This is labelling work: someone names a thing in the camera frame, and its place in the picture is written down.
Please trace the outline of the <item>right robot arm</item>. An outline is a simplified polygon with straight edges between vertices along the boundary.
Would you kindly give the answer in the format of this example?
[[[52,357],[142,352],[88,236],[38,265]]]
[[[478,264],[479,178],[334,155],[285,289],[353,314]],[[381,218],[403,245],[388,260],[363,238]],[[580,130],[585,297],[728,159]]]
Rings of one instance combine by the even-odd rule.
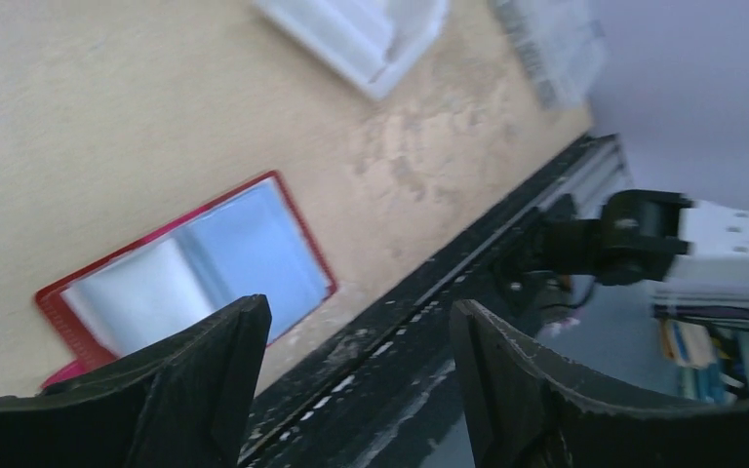
[[[628,189],[592,218],[565,194],[528,221],[491,264],[513,307],[552,279],[569,293],[570,276],[588,276],[606,287],[650,282],[653,303],[674,314],[749,320],[749,211]]]

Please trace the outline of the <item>red card holder wallet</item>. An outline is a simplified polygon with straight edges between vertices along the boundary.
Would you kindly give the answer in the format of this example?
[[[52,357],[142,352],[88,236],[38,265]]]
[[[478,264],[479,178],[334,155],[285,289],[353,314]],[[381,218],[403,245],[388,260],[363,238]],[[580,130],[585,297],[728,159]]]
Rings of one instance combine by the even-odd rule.
[[[74,354],[49,384],[264,294],[275,341],[337,281],[282,175],[269,171],[39,290],[35,303]]]

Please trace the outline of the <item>white plastic card box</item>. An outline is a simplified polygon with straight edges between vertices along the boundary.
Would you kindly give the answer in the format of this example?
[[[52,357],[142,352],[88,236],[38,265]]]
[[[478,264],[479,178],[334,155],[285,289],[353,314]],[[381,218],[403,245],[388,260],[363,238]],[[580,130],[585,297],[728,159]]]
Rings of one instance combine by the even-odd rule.
[[[440,36],[448,0],[261,0],[257,9],[367,98],[385,99]]]

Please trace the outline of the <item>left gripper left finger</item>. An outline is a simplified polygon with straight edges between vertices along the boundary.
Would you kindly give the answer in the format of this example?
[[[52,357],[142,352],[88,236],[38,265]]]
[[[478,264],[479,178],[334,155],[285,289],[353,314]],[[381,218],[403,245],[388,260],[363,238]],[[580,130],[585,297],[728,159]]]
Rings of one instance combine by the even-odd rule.
[[[0,397],[0,467],[234,467],[271,322],[246,296],[34,397]]]

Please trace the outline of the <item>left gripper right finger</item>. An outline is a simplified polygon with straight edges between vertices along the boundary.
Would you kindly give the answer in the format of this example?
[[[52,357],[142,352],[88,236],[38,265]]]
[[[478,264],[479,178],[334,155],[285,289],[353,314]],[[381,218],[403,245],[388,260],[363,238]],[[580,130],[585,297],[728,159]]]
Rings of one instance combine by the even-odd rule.
[[[749,467],[749,401],[717,406],[592,370],[473,299],[450,315],[479,467]]]

